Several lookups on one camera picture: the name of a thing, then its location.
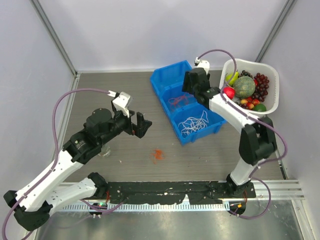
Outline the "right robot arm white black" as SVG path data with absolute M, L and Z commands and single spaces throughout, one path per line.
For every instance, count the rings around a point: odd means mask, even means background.
M 226 178 L 226 193 L 233 198 L 243 193 L 259 166 L 277 150 L 272 120 L 244 112 L 218 87 L 211 87 L 210 75 L 202 67 L 186 71 L 182 91 L 195 97 L 208 110 L 220 115 L 240 134 L 240 160 Z

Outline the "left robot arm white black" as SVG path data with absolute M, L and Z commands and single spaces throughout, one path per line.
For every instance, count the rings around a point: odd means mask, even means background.
M 145 136 L 152 122 L 140 112 L 130 110 L 128 113 L 111 112 L 106 108 L 94 110 L 84 128 L 63 145 L 57 159 L 24 188 L 4 194 L 3 198 L 13 209 L 20 226 L 34 231 L 64 206 L 90 197 L 100 200 L 106 195 L 108 183 L 97 172 L 64 190 L 56 191 L 55 188 L 100 154 L 103 146 L 122 132 L 138 138 Z

